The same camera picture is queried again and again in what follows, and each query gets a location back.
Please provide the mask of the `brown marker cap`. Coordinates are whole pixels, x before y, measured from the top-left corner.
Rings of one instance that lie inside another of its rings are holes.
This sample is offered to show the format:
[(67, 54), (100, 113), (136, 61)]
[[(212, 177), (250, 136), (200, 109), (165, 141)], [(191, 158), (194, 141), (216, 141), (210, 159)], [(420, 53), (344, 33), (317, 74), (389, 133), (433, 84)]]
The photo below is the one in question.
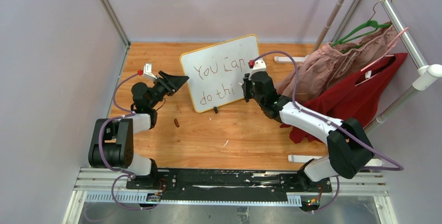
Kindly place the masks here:
[(179, 124), (179, 121), (178, 121), (178, 119), (174, 119), (174, 124), (175, 124), (175, 126), (177, 127), (177, 128), (179, 128), (180, 127), (180, 124)]

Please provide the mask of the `yellow framed whiteboard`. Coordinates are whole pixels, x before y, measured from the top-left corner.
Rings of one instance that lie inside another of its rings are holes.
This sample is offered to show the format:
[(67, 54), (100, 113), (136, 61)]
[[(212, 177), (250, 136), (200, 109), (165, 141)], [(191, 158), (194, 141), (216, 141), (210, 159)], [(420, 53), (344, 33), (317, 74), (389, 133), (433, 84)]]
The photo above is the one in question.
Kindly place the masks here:
[(193, 108), (197, 113), (244, 98), (241, 82), (250, 73), (249, 61), (259, 56), (255, 34), (245, 35), (180, 56)]

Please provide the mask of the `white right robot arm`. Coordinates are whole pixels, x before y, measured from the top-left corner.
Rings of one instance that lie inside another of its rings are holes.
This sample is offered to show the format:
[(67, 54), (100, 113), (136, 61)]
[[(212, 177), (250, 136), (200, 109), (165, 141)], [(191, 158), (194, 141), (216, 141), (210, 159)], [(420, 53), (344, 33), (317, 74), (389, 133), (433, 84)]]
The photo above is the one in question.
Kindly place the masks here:
[(241, 87), (245, 101), (255, 100), (267, 118), (296, 127), (326, 144), (326, 156), (310, 159), (297, 172), (300, 189), (312, 191), (319, 181), (334, 176), (352, 179), (374, 157), (372, 145), (356, 119), (327, 117), (278, 95), (267, 72), (245, 74)]

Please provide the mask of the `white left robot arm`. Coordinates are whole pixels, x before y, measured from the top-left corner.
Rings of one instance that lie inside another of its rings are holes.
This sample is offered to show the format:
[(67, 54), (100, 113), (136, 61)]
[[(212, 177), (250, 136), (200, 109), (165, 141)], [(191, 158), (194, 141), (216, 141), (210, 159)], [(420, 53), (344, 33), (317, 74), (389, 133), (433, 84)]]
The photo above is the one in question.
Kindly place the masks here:
[(152, 76), (153, 86), (144, 82), (131, 88), (133, 103), (125, 114), (114, 118), (101, 118), (95, 122), (88, 162), (93, 168), (107, 168), (121, 172), (127, 178), (147, 189), (165, 187), (156, 162), (134, 151), (134, 136), (155, 127), (158, 112), (155, 106), (173, 96), (187, 81), (188, 76), (174, 76), (163, 71)]

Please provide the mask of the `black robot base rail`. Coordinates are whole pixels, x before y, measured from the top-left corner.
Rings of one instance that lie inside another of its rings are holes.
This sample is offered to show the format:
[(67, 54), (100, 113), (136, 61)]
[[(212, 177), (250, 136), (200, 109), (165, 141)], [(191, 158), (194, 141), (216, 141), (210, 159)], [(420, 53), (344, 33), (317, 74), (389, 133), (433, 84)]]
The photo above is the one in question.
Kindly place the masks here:
[(69, 206), (111, 203), (134, 210), (157, 205), (289, 206), (313, 212), (339, 196), (387, 195), (383, 176), (373, 171), (302, 184), (295, 171), (283, 170), (163, 168), (152, 179), (82, 168)]

